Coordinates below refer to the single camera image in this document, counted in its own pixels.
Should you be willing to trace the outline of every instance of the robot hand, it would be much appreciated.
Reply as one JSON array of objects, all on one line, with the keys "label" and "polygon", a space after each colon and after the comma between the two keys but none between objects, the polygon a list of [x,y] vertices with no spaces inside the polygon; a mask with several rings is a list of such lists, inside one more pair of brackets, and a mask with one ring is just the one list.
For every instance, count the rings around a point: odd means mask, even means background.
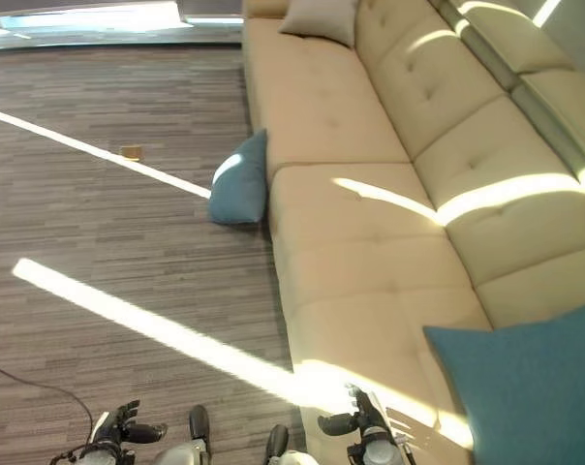
[{"label": "robot hand", "polygon": [[366,394],[359,387],[349,385],[349,394],[354,398],[357,412],[332,417],[319,417],[319,427],[328,436],[341,436],[359,429],[361,444],[347,448],[353,465],[404,465],[402,444],[411,465],[416,465],[411,448],[404,436],[394,438],[384,416],[383,408],[374,394]]},{"label": "robot hand", "polygon": [[[138,414],[139,401],[121,405],[113,412],[104,412],[94,427],[81,454],[78,465],[133,465],[136,457],[132,450],[122,449],[122,443],[149,444],[161,440],[168,432],[165,424],[139,424],[132,418]],[[61,459],[75,462],[70,450],[54,457],[50,465]]]}]

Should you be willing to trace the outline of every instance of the wall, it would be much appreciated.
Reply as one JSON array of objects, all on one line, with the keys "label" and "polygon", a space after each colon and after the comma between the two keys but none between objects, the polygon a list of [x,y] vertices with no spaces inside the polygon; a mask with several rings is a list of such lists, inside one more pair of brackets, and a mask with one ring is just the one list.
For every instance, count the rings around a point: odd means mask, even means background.
[{"label": "wall", "polygon": [[[544,0],[512,0],[524,14],[534,17]],[[542,29],[585,71],[585,0],[562,0]]]},{"label": "wall", "polygon": [[[66,10],[82,6],[122,5],[153,0],[0,0],[0,16],[14,12]],[[183,15],[238,15],[242,0],[177,0]]]}]

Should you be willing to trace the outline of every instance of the cable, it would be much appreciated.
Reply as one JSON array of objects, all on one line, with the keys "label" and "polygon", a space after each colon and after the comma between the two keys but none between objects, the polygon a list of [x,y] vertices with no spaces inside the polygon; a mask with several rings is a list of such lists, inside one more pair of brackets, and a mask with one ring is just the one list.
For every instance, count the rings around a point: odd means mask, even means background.
[{"label": "cable", "polygon": [[49,465],[56,465],[56,463],[58,463],[60,460],[65,460],[65,459],[66,460],[69,460],[71,463],[74,463],[75,462],[75,460],[74,460],[74,458],[75,458],[74,452],[76,450],[83,449],[86,446],[87,446],[87,444],[80,444],[76,448],[72,448],[70,450],[67,450],[65,452],[62,452],[62,453],[56,455],[51,460],[49,460]]},{"label": "cable", "polygon": [[403,448],[405,450],[405,455],[407,455],[407,459],[409,460],[409,464],[410,465],[417,465],[416,458],[413,457],[413,451],[411,450],[411,448],[409,447],[409,445],[407,443],[405,443],[403,445]]},{"label": "cable", "polygon": [[20,383],[25,384],[25,385],[36,386],[37,388],[53,389],[53,390],[57,390],[58,392],[62,392],[63,394],[66,394],[66,395],[73,397],[73,399],[81,406],[83,411],[88,415],[88,420],[90,421],[90,430],[88,431],[88,436],[86,436],[85,442],[87,443],[90,440],[90,436],[92,435],[92,430],[94,429],[94,421],[92,419],[92,414],[90,413],[90,410],[88,410],[88,407],[86,407],[86,404],[84,404],[81,401],[81,399],[79,397],[77,397],[75,394],[73,394],[69,390],[63,389],[61,387],[42,385],[40,383],[34,383],[33,381],[23,380],[23,379],[19,378],[18,376],[12,375],[11,373],[4,371],[2,368],[0,368],[0,373],[2,373],[4,376],[7,376],[15,381],[18,381]]}]

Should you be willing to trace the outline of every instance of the beige sofa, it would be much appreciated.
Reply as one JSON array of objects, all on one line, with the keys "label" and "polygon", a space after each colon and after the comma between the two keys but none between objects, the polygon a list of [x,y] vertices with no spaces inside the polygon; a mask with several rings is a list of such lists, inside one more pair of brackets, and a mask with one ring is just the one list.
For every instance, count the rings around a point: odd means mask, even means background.
[{"label": "beige sofa", "polygon": [[243,51],[295,372],[373,388],[419,465],[471,463],[422,327],[585,303],[585,76],[506,0],[361,0],[355,49],[279,34],[287,5],[246,1]]}]

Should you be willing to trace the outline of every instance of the teal throw pillow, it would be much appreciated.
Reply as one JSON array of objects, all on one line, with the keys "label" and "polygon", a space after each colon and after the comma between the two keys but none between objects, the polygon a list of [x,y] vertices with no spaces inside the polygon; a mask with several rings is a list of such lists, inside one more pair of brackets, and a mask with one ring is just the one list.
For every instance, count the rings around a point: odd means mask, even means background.
[{"label": "teal throw pillow", "polygon": [[585,306],[494,332],[424,332],[467,412],[477,465],[585,465]]},{"label": "teal throw pillow", "polygon": [[266,205],[266,130],[245,140],[215,171],[208,212],[215,223],[258,223]]}]

